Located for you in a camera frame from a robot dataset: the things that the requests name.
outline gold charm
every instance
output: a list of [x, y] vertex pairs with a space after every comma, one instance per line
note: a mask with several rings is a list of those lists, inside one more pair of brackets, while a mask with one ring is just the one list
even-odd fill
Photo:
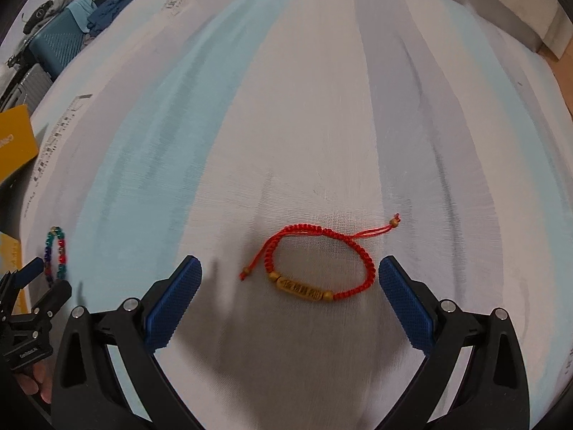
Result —
[[277, 280], [276, 284], [279, 290], [289, 294], [294, 294], [295, 296], [305, 300], [322, 300], [324, 296], [324, 291], [319, 288], [299, 283], [298, 281], [289, 280], [283, 276]]

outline robotic claw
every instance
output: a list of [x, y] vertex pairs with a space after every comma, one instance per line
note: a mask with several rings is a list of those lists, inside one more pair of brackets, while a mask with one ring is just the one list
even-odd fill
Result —
[[[66, 281], [33, 307], [10, 316], [18, 290], [41, 272], [34, 260], [0, 284], [0, 402], [8, 428], [34, 430], [202, 430], [163, 374], [153, 352], [169, 342], [201, 283], [201, 264], [188, 255], [169, 279], [157, 281], [139, 300], [91, 314], [72, 310], [62, 338], [51, 423], [19, 389], [12, 373], [52, 353], [50, 320], [71, 295]], [[463, 312], [451, 300], [438, 301], [412, 281], [392, 256], [380, 263], [380, 285], [413, 347], [426, 359], [403, 395], [376, 430], [528, 430], [529, 394], [525, 367], [507, 312]], [[134, 415], [115, 374], [107, 346], [118, 347], [150, 420]], [[456, 364], [472, 346], [465, 376], [450, 411], [429, 421]]]

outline red cord end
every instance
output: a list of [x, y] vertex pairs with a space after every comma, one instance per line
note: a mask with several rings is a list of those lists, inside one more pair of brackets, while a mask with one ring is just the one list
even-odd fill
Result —
[[242, 271], [241, 274], [239, 275], [239, 278], [241, 279], [241, 281], [243, 281], [245, 278], [248, 277], [249, 274], [250, 274], [250, 268], [249, 268], [249, 267], [244, 267], [243, 271]]

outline metal screw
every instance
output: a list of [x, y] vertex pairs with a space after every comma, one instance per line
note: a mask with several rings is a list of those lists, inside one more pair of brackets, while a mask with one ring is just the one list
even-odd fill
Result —
[[440, 306], [442, 307], [442, 310], [445, 312], [451, 313], [454, 310], [456, 310], [456, 305], [451, 300], [448, 299], [442, 300]]
[[131, 312], [132, 310], [137, 309], [138, 305], [139, 301], [132, 297], [123, 303], [123, 308], [128, 312]]
[[72, 317], [80, 318], [82, 315], [84, 315], [84, 308], [83, 307], [77, 306], [74, 310], [72, 310]]
[[496, 309], [496, 317], [499, 318], [499, 320], [507, 320], [508, 316], [509, 315], [504, 309], [502, 308]]

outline gold bead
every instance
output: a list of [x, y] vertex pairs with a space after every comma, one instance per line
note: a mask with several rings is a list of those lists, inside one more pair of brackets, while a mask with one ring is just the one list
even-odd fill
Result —
[[270, 272], [269, 273], [269, 280], [272, 281], [273, 283], [276, 283], [276, 281], [281, 277], [281, 274], [279, 272]]

